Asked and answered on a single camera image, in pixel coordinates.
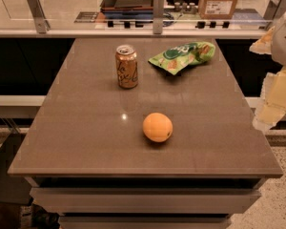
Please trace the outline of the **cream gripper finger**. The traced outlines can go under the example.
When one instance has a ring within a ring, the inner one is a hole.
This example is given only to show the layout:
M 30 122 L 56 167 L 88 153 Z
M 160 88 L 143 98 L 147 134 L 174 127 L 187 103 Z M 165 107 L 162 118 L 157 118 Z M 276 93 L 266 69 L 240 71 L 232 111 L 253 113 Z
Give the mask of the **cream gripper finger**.
M 286 66 L 278 73 L 267 73 L 257 101 L 253 126 L 261 132 L 275 127 L 286 115 Z
M 250 46 L 249 51 L 257 54 L 271 54 L 274 30 L 274 27 L 268 29 L 263 36 Z

